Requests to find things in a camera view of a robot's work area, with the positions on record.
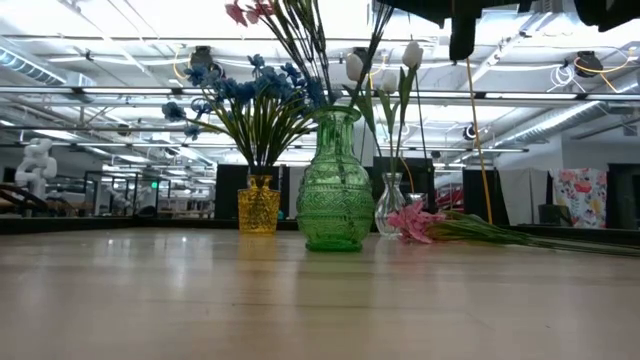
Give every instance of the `white tulip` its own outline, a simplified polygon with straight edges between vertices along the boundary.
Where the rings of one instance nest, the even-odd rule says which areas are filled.
[[[382,78],[382,86],[381,89],[384,90],[387,94],[393,94],[398,91],[398,77],[393,72],[388,72],[384,74]]]
[[[349,54],[349,56],[347,56],[347,77],[349,80],[360,80],[360,74],[362,74],[363,67],[364,64],[358,55]]]
[[[408,67],[412,68],[414,66],[418,66],[422,64],[422,54],[424,53],[424,49],[420,47],[417,41],[412,41],[407,45],[407,48],[404,50],[404,55],[402,55],[402,63]]]

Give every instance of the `clear glass vase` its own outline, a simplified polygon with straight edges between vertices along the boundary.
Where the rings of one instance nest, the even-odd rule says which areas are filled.
[[[382,174],[384,181],[384,193],[378,200],[376,205],[376,227],[383,236],[395,236],[400,234],[400,230],[389,225],[389,215],[400,211],[406,204],[402,193],[400,192],[400,181],[402,181],[402,173]]]

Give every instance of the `white robot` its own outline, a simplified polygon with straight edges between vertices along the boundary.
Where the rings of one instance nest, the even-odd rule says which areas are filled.
[[[24,159],[16,169],[17,186],[29,185],[29,191],[40,199],[45,199],[47,180],[58,173],[56,159],[49,157],[53,143],[50,139],[31,139],[24,148]]]

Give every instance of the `duct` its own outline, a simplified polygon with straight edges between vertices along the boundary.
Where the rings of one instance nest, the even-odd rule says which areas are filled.
[[[61,86],[67,83],[66,75],[62,71],[44,64],[1,36],[0,65],[45,85]]]
[[[613,85],[619,93],[640,93],[636,72],[629,73],[614,81]],[[610,112],[612,112],[612,107],[605,101],[588,101],[568,109],[551,110],[497,137],[493,147],[504,148],[516,144],[530,144],[606,116]]]

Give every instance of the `green glass vase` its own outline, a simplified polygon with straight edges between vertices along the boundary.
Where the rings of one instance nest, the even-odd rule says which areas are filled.
[[[298,194],[298,226],[310,251],[358,252],[373,222],[375,204],[366,170],[353,155],[357,110],[320,109],[316,155]]]

